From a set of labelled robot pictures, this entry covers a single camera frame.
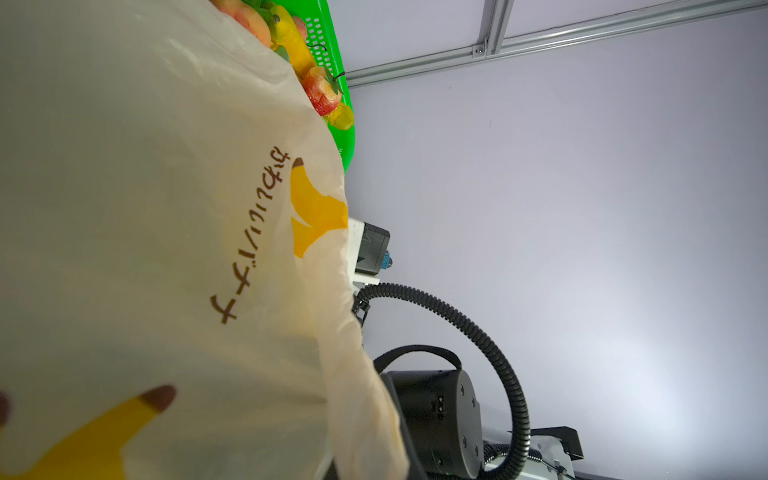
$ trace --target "white plastic bag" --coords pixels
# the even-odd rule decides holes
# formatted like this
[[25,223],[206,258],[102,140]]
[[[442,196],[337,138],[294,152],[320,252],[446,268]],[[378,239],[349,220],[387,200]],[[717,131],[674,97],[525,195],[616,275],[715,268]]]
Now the white plastic bag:
[[293,69],[206,0],[0,38],[0,479],[404,478]]

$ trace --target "metal frame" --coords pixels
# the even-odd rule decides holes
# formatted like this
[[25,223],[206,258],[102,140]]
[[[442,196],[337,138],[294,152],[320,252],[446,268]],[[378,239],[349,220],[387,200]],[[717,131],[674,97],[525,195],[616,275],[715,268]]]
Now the metal frame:
[[350,88],[360,87],[445,68],[579,45],[588,41],[768,7],[768,0],[677,0],[587,22],[503,38],[513,2],[514,0],[496,1],[491,29],[484,44],[349,71],[346,74],[347,84]]

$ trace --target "green basket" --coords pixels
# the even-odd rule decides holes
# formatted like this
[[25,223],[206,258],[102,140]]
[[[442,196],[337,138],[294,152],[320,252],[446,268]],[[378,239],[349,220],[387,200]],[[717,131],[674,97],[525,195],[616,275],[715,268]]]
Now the green basket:
[[[304,20],[308,33],[306,44],[309,45],[312,55],[317,60],[317,64],[320,67],[327,67],[334,77],[344,73],[344,64],[341,62],[339,42],[336,40],[336,32],[333,30],[328,2],[326,0],[273,1],[285,7],[291,15]],[[344,93],[343,102],[352,108],[352,99],[349,98],[349,87],[346,84],[346,77],[341,75],[338,81]],[[355,153],[355,127],[353,125],[349,130],[339,130],[328,125],[328,129],[331,130],[333,140],[339,149],[341,161],[344,164],[344,171],[346,172],[349,168],[349,162],[352,161],[352,155]]]

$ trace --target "yellow banana graphic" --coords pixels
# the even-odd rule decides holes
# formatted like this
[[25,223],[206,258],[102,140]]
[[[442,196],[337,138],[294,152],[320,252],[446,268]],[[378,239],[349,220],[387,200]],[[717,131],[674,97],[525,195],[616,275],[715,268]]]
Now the yellow banana graphic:
[[[175,396],[174,387],[161,386],[128,400],[59,442],[29,472],[18,476],[0,472],[0,480],[124,480],[123,445]],[[0,393],[0,434],[10,410]]]
[[344,202],[322,195],[310,182],[304,169],[304,161],[293,162],[290,175],[290,201],[299,216],[309,224],[295,218],[293,224],[293,254],[304,258],[306,249],[329,230],[347,228],[347,209]]

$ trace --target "black strap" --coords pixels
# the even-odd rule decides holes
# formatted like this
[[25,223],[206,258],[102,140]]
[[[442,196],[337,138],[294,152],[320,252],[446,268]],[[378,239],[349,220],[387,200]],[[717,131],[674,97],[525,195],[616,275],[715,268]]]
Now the black strap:
[[381,355],[378,359],[373,360],[373,368],[376,369],[378,373],[381,373],[384,371],[386,367],[389,366],[390,363],[394,362],[401,356],[405,355],[406,353],[411,352],[427,352],[427,353],[433,353],[437,356],[441,356],[442,358],[448,360],[450,363],[453,364],[454,367],[456,367],[457,370],[462,369],[462,361],[458,359],[457,355],[453,353],[451,350],[440,348],[439,346],[431,346],[431,345],[407,345],[407,346],[401,346],[400,348],[389,350],[387,353]]

